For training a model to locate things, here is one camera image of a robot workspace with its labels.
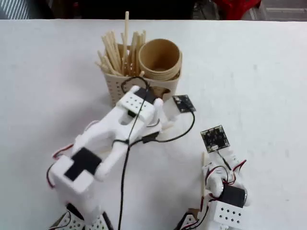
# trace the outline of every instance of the red object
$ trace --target red object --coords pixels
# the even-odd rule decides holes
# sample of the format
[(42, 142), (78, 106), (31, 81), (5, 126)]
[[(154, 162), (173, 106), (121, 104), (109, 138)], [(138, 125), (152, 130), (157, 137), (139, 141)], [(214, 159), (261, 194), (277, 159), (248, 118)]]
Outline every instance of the red object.
[(261, 0), (214, 0), (225, 13), (226, 20), (240, 20), (250, 8), (259, 8)]

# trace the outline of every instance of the paper cup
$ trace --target paper cup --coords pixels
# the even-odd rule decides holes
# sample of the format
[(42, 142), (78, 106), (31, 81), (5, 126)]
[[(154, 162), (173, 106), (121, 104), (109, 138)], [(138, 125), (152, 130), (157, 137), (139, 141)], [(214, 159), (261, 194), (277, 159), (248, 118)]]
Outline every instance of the paper cup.
[(177, 45), (166, 39), (155, 39), (144, 44), (139, 51), (140, 69), (145, 76), (168, 81), (179, 75), (181, 52)]

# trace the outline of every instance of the white tabletop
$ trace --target white tabletop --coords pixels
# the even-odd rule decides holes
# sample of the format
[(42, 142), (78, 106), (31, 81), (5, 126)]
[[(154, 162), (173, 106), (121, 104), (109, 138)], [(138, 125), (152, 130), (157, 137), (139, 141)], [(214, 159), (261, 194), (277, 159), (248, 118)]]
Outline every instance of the white tabletop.
[[(131, 150), (123, 230), (171, 230), (200, 204), (200, 131), (222, 124), (253, 203), (251, 230), (299, 229), (306, 215), (307, 23), (131, 21), (148, 39), (183, 52), (177, 93), (194, 103), (185, 137)], [(100, 36), (123, 21), (0, 21), (0, 229), (45, 229), (63, 212), (46, 183), (51, 153), (74, 141), (111, 106), (94, 65)], [(169, 136), (183, 132), (181, 115)], [(102, 184), (101, 200), (117, 228), (123, 159)]]

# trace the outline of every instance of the black cable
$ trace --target black cable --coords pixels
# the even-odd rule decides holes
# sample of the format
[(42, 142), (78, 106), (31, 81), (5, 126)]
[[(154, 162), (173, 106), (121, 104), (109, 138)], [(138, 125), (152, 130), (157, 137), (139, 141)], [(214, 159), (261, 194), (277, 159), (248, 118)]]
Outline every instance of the black cable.
[(153, 140), (150, 140), (150, 141), (154, 141), (154, 142), (159, 142), (159, 143), (166, 143), (166, 142), (170, 142), (170, 141), (173, 141), (173, 140), (177, 140), (181, 137), (183, 137), (184, 135), (186, 135), (188, 132), (191, 131), (191, 129), (193, 128), (194, 126), (194, 123), (195, 123), (195, 115), (193, 113), (193, 111), (190, 109), (190, 107), (184, 102), (182, 101), (182, 103), (186, 106), (186, 108), (191, 112), (192, 116), (193, 116), (193, 121), (192, 121), (192, 124), (191, 126), (187, 129), (187, 131), (185, 131), (183, 134), (177, 136), (177, 137), (174, 137), (174, 138), (171, 138), (171, 139), (168, 139), (168, 140), (157, 140), (157, 139), (153, 139)]
[(229, 170), (231, 170), (231, 168), (230, 168), (229, 164), (227, 163), (227, 161), (225, 160), (225, 158), (219, 153), (219, 150), (217, 150), (216, 152), (217, 152), (217, 154), (219, 154), (219, 156), (223, 159), (223, 162), (224, 162), (224, 164), (227, 166), (227, 168), (228, 168)]
[(155, 126), (157, 126), (158, 124), (160, 123), (160, 119), (158, 119), (158, 121), (157, 121), (157, 123), (156, 124), (154, 124), (154, 125), (151, 125), (151, 126), (146, 126), (147, 128), (152, 128), (152, 127), (155, 127)]
[(199, 225), (201, 225), (201, 224), (202, 224), (202, 222), (203, 222), (203, 220), (204, 220), (204, 219), (205, 219), (205, 217), (207, 216), (208, 210), (209, 210), (209, 206), (207, 206), (207, 209), (206, 209), (205, 215), (203, 216), (203, 218), (201, 219), (201, 221), (199, 222), (199, 224), (198, 224), (198, 225), (195, 225), (195, 226), (193, 226), (192, 228), (186, 228), (186, 229), (187, 229), (187, 230), (195, 229), (195, 228), (197, 228)]
[(185, 227), (183, 227), (183, 228), (181, 228), (181, 229), (179, 229), (179, 230), (186, 230), (186, 229), (188, 229), (188, 228), (192, 227), (193, 225), (197, 224), (199, 221), (200, 221), (200, 220), (198, 219), (198, 220), (197, 220), (197, 221), (195, 221), (193, 224), (188, 225), (188, 226), (186, 225)]
[(69, 221), (68, 221), (67, 224), (65, 224), (65, 225), (63, 225), (63, 226), (51, 227), (51, 228), (49, 228), (49, 229), (47, 229), (47, 230), (62, 229), (62, 228), (64, 228), (64, 227), (67, 227), (67, 226), (70, 224), (70, 222), (71, 222), (71, 213), (70, 213), (69, 211), (68, 211), (68, 214), (69, 214)]
[(144, 105), (144, 102), (145, 102), (145, 99), (146, 99), (146, 96), (147, 96), (147, 92), (149, 91), (149, 84), (146, 82), (146, 93), (145, 93), (145, 96), (144, 96), (144, 99), (143, 99), (143, 102), (140, 106), (140, 109), (139, 109), (139, 112), (138, 114), (136, 115), (135, 117), (135, 120), (134, 120), (134, 123), (132, 125), (132, 128), (130, 130), (130, 133), (129, 133), (129, 136), (128, 136), (128, 139), (123, 141), (123, 140), (114, 140), (113, 143), (115, 141), (118, 141), (118, 142), (122, 142), (122, 143), (126, 143), (128, 145), (128, 149), (127, 149), (127, 152), (126, 152), (126, 157), (125, 157), (125, 162), (124, 162), (124, 167), (123, 167), (123, 172), (121, 174), (121, 182), (120, 182), (120, 210), (119, 210), (119, 219), (118, 219), (118, 230), (120, 230), (120, 227), (121, 227), (121, 219), (122, 219), (122, 213), (123, 213), (123, 204), (124, 204), (124, 182), (125, 182), (125, 173), (126, 173), (126, 167), (127, 167), (127, 163), (128, 163), (128, 158), (129, 158), (129, 153), (130, 153), (130, 148), (135, 145), (136, 143), (140, 142), (140, 140), (137, 140), (135, 142), (133, 142), (131, 145), (130, 145), (130, 136), (132, 134), (132, 131), (133, 131), (133, 128), (136, 124), (136, 121), (140, 115), (140, 112), (141, 112), (141, 109)]
[(146, 86), (145, 88), (146, 88), (147, 90), (149, 90), (149, 87), (150, 87), (149, 83), (148, 83), (144, 78), (139, 77), (139, 76), (135, 76), (135, 77), (128, 78), (127, 80), (124, 80), (124, 81), (121, 83), (120, 87), (121, 87), (121, 90), (122, 90), (123, 93), (126, 93), (126, 92), (127, 92), (127, 91), (125, 91), (124, 86), (127, 84), (127, 82), (129, 82), (129, 81), (131, 81), (131, 80), (133, 80), (133, 79), (140, 79), (140, 80), (142, 80), (142, 81), (145, 83), (145, 86)]

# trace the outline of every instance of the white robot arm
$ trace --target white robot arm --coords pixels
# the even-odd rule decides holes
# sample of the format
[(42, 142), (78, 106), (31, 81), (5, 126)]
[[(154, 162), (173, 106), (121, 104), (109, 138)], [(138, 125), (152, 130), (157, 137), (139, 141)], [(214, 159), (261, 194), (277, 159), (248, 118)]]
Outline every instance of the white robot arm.
[(245, 162), (227, 149), (209, 153), (209, 163), (202, 168), (208, 193), (197, 216), (186, 213), (176, 230), (244, 229), (244, 207), (250, 204), (250, 196), (239, 170)]
[[(70, 156), (62, 155), (50, 168), (59, 199), (84, 224), (93, 224), (103, 213), (94, 184), (104, 180), (131, 143), (166, 124), (163, 101), (150, 95), (144, 99), (145, 93), (133, 86), (101, 121), (77, 136)], [(110, 147), (104, 160), (98, 157)]]

